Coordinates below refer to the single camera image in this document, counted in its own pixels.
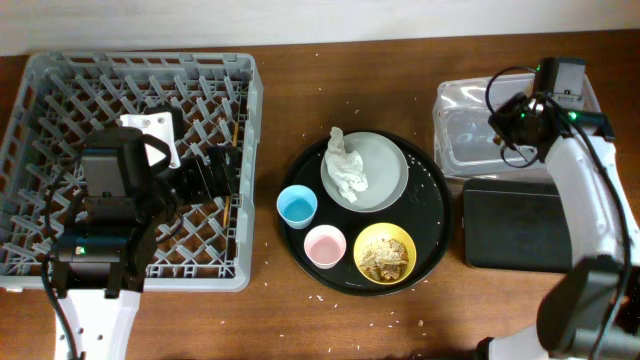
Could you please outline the yellow bowl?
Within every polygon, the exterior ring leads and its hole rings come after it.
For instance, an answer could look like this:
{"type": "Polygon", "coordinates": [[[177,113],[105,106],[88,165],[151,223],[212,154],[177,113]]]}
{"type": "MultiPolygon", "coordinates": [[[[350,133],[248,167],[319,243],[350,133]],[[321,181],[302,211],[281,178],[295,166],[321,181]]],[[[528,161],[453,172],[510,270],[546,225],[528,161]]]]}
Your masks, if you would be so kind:
{"type": "Polygon", "coordinates": [[[391,223],[376,223],[368,226],[358,235],[354,243],[353,258],[359,272],[369,281],[378,285],[391,286],[404,281],[412,273],[417,263],[417,250],[411,236],[401,227],[391,223]],[[406,272],[400,277],[399,280],[390,283],[378,282],[371,279],[369,276],[366,276],[364,271],[360,269],[358,260],[361,258],[361,253],[364,249],[364,246],[375,238],[393,238],[405,245],[409,257],[408,266],[406,272]]]}

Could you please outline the white napkin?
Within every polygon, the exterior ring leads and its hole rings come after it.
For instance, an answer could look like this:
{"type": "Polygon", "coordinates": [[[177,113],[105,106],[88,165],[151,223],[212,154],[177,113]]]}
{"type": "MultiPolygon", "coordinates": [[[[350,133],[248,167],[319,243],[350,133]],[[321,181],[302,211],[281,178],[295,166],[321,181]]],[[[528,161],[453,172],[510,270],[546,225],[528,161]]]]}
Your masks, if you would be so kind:
{"type": "Polygon", "coordinates": [[[357,151],[346,151],[344,133],[338,127],[331,128],[324,162],[339,194],[349,203],[354,203],[357,194],[368,189],[363,159],[357,151]]]}

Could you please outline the blue cup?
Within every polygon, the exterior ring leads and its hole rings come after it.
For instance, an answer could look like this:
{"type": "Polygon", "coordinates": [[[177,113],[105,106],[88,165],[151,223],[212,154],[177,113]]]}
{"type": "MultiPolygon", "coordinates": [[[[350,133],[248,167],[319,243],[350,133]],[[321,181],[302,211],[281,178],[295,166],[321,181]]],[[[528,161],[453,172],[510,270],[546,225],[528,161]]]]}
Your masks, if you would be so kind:
{"type": "Polygon", "coordinates": [[[278,195],[276,208],[289,227],[300,230],[312,222],[318,208],[318,200],[309,187],[291,185],[278,195]]]}

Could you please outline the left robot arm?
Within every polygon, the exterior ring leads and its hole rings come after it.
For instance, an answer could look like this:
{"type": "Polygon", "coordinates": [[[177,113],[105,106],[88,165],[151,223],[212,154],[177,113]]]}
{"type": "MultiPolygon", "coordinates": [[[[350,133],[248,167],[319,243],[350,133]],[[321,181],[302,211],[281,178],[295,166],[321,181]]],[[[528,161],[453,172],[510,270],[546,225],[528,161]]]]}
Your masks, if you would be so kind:
{"type": "Polygon", "coordinates": [[[159,225],[183,222],[180,209],[238,189],[236,146],[170,169],[171,148],[132,127],[99,130],[63,169],[83,168],[60,236],[40,276],[56,314],[58,359],[122,359],[157,250],[159,225]]]}

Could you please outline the pink cup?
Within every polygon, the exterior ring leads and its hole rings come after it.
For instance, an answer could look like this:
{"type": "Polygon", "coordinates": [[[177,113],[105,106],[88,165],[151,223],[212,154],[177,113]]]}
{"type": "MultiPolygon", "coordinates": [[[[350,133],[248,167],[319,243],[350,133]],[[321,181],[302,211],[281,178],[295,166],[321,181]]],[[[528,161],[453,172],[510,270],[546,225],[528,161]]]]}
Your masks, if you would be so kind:
{"type": "Polygon", "coordinates": [[[307,258],[320,269],[334,267],[347,249],[343,233],[331,225],[319,225],[311,229],[304,239],[307,258]]]}

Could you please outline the food scraps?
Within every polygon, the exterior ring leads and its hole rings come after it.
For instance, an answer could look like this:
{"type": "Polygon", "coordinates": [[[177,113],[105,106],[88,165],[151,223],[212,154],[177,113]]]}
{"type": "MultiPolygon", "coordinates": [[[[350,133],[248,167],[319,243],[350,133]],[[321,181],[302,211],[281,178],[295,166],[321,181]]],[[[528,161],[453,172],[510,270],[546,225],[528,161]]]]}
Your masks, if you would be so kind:
{"type": "Polygon", "coordinates": [[[364,246],[358,265],[371,279],[390,283],[406,272],[408,260],[403,243],[393,238],[375,238],[364,246]]]}

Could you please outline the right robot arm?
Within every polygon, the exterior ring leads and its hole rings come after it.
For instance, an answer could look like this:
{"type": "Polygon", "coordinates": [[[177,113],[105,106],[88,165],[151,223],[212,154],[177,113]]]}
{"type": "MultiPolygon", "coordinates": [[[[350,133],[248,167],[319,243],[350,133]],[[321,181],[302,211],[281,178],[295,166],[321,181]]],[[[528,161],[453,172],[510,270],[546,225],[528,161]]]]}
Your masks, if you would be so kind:
{"type": "Polygon", "coordinates": [[[639,227],[618,176],[609,119],[580,104],[585,68],[578,58],[543,58],[529,94],[489,109],[501,148],[535,148],[554,181],[573,267],[543,298],[534,325],[482,340],[476,359],[639,356],[639,227]]]}

